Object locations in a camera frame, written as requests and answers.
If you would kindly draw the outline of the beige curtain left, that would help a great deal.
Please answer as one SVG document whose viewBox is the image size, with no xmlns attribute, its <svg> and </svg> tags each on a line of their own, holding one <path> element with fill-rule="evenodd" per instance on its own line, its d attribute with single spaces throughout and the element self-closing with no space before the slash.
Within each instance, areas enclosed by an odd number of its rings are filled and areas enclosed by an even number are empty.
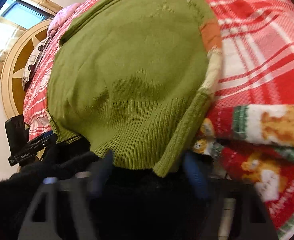
<svg viewBox="0 0 294 240">
<path fill-rule="evenodd" d="M 0 78 L 8 53 L 25 31 L 26 28 L 0 16 Z"/>
</svg>

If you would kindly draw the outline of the green striped knit sweater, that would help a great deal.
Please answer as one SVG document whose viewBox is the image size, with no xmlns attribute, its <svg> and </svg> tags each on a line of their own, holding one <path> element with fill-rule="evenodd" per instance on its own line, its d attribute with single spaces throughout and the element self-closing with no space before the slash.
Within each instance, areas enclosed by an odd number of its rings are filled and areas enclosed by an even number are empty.
<svg viewBox="0 0 294 240">
<path fill-rule="evenodd" d="M 99 0 L 59 41 L 50 73 L 50 126 L 81 136 L 114 165 L 165 177 L 191 145 L 223 65 L 205 0 Z"/>
</svg>

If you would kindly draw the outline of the window with dark frame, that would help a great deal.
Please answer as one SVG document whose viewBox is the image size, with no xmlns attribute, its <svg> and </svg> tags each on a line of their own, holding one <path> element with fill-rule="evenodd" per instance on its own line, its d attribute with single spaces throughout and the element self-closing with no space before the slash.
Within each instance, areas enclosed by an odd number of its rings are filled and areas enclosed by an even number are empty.
<svg viewBox="0 0 294 240">
<path fill-rule="evenodd" d="M 25 29 L 51 18 L 54 15 L 22 0 L 7 0 L 0 9 L 0 16 Z"/>
</svg>

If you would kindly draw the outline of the beige curtain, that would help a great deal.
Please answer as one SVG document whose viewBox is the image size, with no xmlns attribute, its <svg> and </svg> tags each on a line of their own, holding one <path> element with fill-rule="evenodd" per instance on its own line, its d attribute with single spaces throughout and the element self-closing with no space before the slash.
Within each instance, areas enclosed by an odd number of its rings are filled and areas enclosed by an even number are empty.
<svg viewBox="0 0 294 240">
<path fill-rule="evenodd" d="M 24 1 L 52 15 L 56 15 L 61 9 L 63 9 L 62 6 L 52 2 L 51 0 L 21 0 L 21 1 Z"/>
<path fill-rule="evenodd" d="M 0 16 L 0 78 L 8 53 L 25 31 L 26 28 Z"/>
</svg>

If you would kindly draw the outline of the beige curtain right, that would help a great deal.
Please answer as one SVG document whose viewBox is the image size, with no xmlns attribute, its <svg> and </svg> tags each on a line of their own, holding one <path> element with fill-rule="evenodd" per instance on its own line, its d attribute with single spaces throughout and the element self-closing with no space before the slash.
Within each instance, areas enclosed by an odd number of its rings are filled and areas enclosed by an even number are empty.
<svg viewBox="0 0 294 240">
<path fill-rule="evenodd" d="M 21 0 L 21 1 L 24 1 L 52 15 L 56 15 L 61 9 L 63 9 L 62 6 L 52 2 L 51 0 Z"/>
</svg>

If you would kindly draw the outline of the beige wooden headboard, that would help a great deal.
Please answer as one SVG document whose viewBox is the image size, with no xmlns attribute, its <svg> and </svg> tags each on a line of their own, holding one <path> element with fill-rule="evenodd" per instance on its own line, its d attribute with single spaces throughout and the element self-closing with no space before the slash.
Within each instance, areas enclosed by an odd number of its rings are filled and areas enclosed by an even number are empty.
<svg viewBox="0 0 294 240">
<path fill-rule="evenodd" d="M 42 21 L 26 30 L 9 51 L 1 74 L 1 97 L 6 117 L 23 113 L 25 91 L 22 76 L 27 60 L 34 48 L 46 38 L 51 19 Z"/>
</svg>

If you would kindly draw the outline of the red plaid bed cover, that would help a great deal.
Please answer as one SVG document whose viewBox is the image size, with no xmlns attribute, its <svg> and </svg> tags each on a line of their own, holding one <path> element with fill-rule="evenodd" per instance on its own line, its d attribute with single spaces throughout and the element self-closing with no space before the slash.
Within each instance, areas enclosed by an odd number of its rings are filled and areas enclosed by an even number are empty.
<svg viewBox="0 0 294 240">
<path fill-rule="evenodd" d="M 30 138 L 53 131 L 59 141 L 85 137 L 95 144 L 116 140 L 186 144 L 204 122 L 207 137 L 294 147 L 294 5 L 290 0 L 205 0 L 218 20 L 223 51 L 222 74 L 208 113 L 204 113 L 205 93 L 110 106 L 101 98 L 107 93 L 103 81 L 94 85 L 91 74 L 79 74 L 63 77 L 71 81 L 67 94 L 90 104 L 62 113 L 75 118 L 70 125 L 49 120 L 47 86 L 59 40 L 72 19 L 98 1 L 82 3 L 44 52 L 24 99 Z"/>
</svg>

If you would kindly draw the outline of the red cartoon fleece blanket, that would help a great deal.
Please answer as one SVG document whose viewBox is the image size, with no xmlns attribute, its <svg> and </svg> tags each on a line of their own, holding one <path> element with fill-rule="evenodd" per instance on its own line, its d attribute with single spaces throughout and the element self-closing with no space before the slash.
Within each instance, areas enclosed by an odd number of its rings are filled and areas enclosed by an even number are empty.
<svg viewBox="0 0 294 240">
<path fill-rule="evenodd" d="M 192 145 L 254 185 L 279 239 L 294 236 L 294 105 L 213 108 Z"/>
</svg>

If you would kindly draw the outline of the pink pillow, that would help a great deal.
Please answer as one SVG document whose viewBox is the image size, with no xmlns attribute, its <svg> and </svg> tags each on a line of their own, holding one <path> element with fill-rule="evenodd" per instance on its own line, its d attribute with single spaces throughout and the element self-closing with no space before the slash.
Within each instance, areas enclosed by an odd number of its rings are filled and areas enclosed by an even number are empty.
<svg viewBox="0 0 294 240">
<path fill-rule="evenodd" d="M 47 37 L 54 36 L 58 29 L 72 16 L 81 3 L 71 4 L 61 9 L 53 18 L 47 30 Z"/>
</svg>

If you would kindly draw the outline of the patterned white brown pillow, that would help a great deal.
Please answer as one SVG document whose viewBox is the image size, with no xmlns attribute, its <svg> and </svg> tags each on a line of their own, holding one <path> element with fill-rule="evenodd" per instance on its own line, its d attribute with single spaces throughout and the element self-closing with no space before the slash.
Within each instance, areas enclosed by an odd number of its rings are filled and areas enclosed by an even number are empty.
<svg viewBox="0 0 294 240">
<path fill-rule="evenodd" d="M 37 68 L 51 39 L 51 36 L 45 38 L 31 52 L 22 75 L 22 88 L 24 91 L 30 86 L 31 80 L 36 74 Z"/>
</svg>

